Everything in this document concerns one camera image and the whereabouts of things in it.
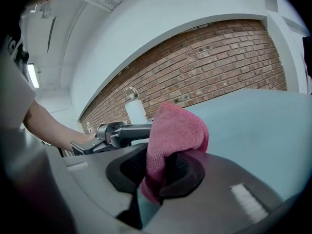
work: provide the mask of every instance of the brick wall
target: brick wall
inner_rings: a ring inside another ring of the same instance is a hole
[[[229,20],[176,35],[133,61],[92,101],[80,122],[127,120],[125,90],[135,87],[147,117],[168,101],[180,107],[249,87],[287,90],[284,69],[260,21]]]

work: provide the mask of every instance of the light blue table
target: light blue table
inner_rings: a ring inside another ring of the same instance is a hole
[[[207,125],[208,153],[236,162],[283,200],[306,185],[312,171],[312,96],[241,89],[186,110]]]

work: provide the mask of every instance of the pink microfiber cloth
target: pink microfiber cloth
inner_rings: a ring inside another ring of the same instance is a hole
[[[160,105],[152,125],[146,154],[146,176],[140,187],[151,202],[158,203],[165,183],[165,159],[175,152],[208,147],[208,129],[196,115],[169,103]]]

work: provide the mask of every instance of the white ceiling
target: white ceiling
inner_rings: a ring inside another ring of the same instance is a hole
[[[113,7],[117,4],[106,0]],[[22,20],[24,46],[29,51],[29,63],[34,63],[40,90],[67,89],[72,81],[79,56],[85,43],[97,26],[110,13],[81,0],[51,0],[52,13],[41,18],[38,5],[36,12]],[[47,43],[53,18],[49,51]]]

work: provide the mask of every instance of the ceiling light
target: ceiling light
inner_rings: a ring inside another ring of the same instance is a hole
[[[30,76],[31,82],[33,83],[34,88],[39,88],[34,65],[32,63],[28,64],[27,68],[28,68],[28,73],[29,73],[29,76]]]

